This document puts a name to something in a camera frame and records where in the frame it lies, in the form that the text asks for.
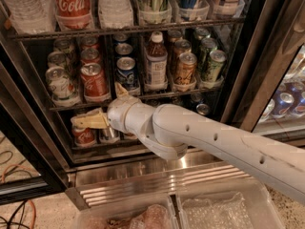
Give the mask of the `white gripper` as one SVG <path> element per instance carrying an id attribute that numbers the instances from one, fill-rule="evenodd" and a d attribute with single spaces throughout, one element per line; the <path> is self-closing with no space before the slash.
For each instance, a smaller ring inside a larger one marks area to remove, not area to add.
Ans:
<path id="1" fill-rule="evenodd" d="M 116 99 L 108 107 L 107 113 L 101 108 L 85 114 L 78 114 L 71 119 L 71 124 L 77 128 L 106 129 L 110 125 L 122 133 L 128 130 L 125 127 L 126 115 L 129 109 L 141 100 L 129 95 L 128 91 L 117 81 L 114 82 Z"/>

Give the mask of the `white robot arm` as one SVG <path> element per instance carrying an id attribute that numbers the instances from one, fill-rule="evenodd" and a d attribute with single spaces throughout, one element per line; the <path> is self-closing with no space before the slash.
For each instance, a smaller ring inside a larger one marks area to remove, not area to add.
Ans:
<path id="1" fill-rule="evenodd" d="M 181 106 L 152 107 L 122 90 L 106 112 L 95 109 L 79 114 L 71 123 L 80 129 L 112 127 L 133 134 L 166 160 L 180 159 L 188 147 L 194 146 L 305 203 L 305 150 L 236 129 Z"/>

